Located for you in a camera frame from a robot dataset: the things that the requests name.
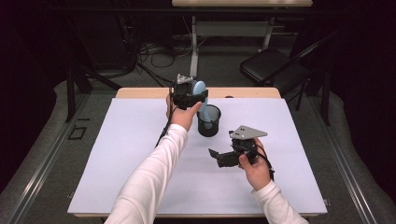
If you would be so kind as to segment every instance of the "dark background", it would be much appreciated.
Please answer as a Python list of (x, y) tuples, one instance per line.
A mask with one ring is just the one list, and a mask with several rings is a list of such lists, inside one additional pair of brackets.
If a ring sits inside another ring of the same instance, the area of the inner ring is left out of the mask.
[[(125, 2), (93, 2), (98, 6), (125, 6)], [(50, 3), (69, 6), (80, 1)], [(171, 7), (170, 0), (128, 3), (131, 4), (128, 7)], [(83, 16), (71, 19), (52, 15), (49, 20), (49, 15), (40, 11), (41, 4), (41, 1), (16, 0), (3, 1), (0, 6), (0, 190), (14, 175), (50, 117), (56, 101), (53, 88), (66, 79), (71, 62), (78, 61), (94, 69), (134, 68), (135, 55), (131, 53), (134, 46), (123, 44), (122, 40), (128, 38), (125, 33), (136, 32), (130, 35), (135, 37), (133, 41), (139, 41), (143, 35), (172, 47), (172, 35), (185, 32), (177, 29), (180, 20), (175, 17), (131, 18), (128, 22), (136, 28), (132, 31), (123, 30), (115, 16), (86, 20)], [(332, 55), (332, 91), (344, 101), (358, 154), (378, 185), (396, 202), (393, 178), (396, 176), (396, 38), (393, 35), (396, 20), (392, 15), (395, 4), (390, 0), (315, 0), (312, 8), (347, 9), (349, 16), (340, 20), (305, 20), (292, 53), (335, 29), (340, 30), (332, 53), (322, 52)]]

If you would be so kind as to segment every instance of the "black chair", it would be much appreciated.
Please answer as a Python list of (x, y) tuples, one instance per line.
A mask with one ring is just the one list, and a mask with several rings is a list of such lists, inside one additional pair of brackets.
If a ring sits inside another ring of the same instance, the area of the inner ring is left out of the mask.
[(320, 67), (323, 68), (325, 66), (316, 66), (316, 69), (308, 69), (301, 62), (308, 55), (312, 55), (329, 43), (336, 33), (337, 31), (325, 36), (291, 58), (277, 49), (264, 49), (253, 57), (241, 62), (239, 70), (243, 75), (253, 80), (256, 86), (276, 87), (282, 97), (301, 85), (300, 91), (288, 100), (289, 102), (299, 96), (296, 107), (299, 110), (305, 83), (312, 75), (317, 73)]

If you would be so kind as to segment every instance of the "white sleeve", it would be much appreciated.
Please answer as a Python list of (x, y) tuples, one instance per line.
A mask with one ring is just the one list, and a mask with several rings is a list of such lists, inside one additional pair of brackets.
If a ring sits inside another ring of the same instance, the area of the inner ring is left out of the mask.
[(270, 224), (276, 223), (308, 223), (302, 218), (289, 204), (289, 202), (280, 193), (274, 181), (260, 189), (252, 191), (252, 195), (259, 206), (262, 208)]
[(125, 182), (106, 224), (153, 223), (168, 181), (186, 143), (187, 131), (177, 124), (171, 124), (158, 146)]

